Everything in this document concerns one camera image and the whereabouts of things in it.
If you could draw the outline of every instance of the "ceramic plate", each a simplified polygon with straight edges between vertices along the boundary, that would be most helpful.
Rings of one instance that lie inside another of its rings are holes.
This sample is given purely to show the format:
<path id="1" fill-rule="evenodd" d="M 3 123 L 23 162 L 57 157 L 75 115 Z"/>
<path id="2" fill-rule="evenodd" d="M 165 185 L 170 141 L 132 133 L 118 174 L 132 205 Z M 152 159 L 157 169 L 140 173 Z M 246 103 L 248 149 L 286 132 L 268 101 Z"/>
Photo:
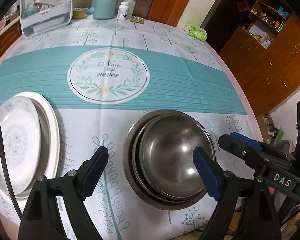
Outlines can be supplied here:
<path id="1" fill-rule="evenodd" d="M 39 161 L 41 133 L 34 104 L 26 97 L 12 97 L 0 106 L 4 152 L 14 194 L 30 185 Z M 0 189 L 8 193 L 0 160 Z"/>
<path id="2" fill-rule="evenodd" d="M 37 110 L 41 127 L 41 152 L 36 174 L 28 188 L 21 194 L 16 195 L 19 207 L 24 209 L 36 178 L 42 174 L 48 179 L 56 176 L 60 141 L 57 118 L 49 102 L 42 95 L 35 92 L 22 92 L 15 95 L 15 97 L 17 96 L 24 96 L 32 101 Z M 9 194 L 4 193 L 1 189 L 0 194 L 12 205 Z"/>

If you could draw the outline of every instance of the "green tissue package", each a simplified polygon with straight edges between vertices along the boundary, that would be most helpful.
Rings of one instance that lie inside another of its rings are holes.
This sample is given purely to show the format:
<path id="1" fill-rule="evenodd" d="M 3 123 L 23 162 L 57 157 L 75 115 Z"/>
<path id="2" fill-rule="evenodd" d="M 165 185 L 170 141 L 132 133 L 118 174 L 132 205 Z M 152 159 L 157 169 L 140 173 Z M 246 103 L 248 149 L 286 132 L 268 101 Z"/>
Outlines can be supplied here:
<path id="1" fill-rule="evenodd" d="M 184 30 L 186 34 L 200 41 L 206 41 L 208 36 L 207 32 L 203 28 L 197 27 L 192 23 L 187 23 Z"/>

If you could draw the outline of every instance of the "tablecloth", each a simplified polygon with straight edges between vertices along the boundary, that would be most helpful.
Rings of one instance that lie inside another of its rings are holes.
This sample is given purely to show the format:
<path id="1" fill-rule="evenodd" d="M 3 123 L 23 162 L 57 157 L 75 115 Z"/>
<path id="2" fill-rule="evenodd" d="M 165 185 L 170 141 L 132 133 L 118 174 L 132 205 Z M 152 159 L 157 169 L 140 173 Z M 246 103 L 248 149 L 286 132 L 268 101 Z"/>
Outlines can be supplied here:
<path id="1" fill-rule="evenodd" d="M 108 166 L 84 202 L 104 239 L 170 239 L 207 223 L 216 206 L 206 194 L 189 208 L 164 211 L 132 190 L 122 146 L 132 124 L 150 111 L 189 114 L 207 129 L 221 167 L 252 178 L 253 170 L 217 143 L 233 131 L 260 139 L 252 110 L 213 49 L 183 30 L 89 16 L 20 38 L 0 61 L 0 105 L 22 91 L 42 94 L 54 108 L 60 132 L 57 176 L 77 169 L 99 146 L 108 148 Z M 61 197 L 58 206 L 68 237 L 75 239 Z M 1 196 L 0 212 L 20 223 Z"/>

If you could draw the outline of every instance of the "stack of metal bowls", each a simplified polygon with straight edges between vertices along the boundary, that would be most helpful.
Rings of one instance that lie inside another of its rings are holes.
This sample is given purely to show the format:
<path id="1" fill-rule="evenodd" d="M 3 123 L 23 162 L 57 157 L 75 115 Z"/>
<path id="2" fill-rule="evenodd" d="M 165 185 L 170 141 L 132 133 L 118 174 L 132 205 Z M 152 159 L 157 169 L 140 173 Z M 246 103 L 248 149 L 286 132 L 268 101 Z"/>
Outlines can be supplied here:
<path id="1" fill-rule="evenodd" d="M 125 139 L 127 180 L 151 206 L 163 210 L 189 207 L 207 192 L 192 160 L 198 146 L 215 160 L 213 142 L 195 119 L 174 110 L 150 112 L 130 128 Z"/>

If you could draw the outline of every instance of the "metal bolt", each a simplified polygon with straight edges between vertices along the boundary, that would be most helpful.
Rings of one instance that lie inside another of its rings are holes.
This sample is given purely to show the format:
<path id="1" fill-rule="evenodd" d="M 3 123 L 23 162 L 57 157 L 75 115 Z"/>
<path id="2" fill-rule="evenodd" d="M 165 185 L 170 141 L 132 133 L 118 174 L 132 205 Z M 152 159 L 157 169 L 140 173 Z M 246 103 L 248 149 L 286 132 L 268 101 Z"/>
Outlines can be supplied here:
<path id="1" fill-rule="evenodd" d="M 37 181 L 43 181 L 44 180 L 44 176 L 43 175 L 40 175 L 38 178 L 37 178 Z"/>
<path id="2" fill-rule="evenodd" d="M 224 172 L 224 175 L 227 177 L 227 178 L 231 178 L 233 176 L 233 173 L 231 171 L 225 171 Z"/>
<path id="3" fill-rule="evenodd" d="M 74 175 L 76 175 L 76 174 L 77 174 L 77 171 L 76 171 L 76 170 L 71 170 L 71 171 L 68 172 L 68 175 L 69 175 L 70 177 L 72 177 L 72 176 L 74 176 Z"/>
<path id="4" fill-rule="evenodd" d="M 258 181 L 258 182 L 263 182 L 263 177 L 261 177 L 261 176 L 258 175 L 258 176 L 257 176 L 257 181 Z"/>

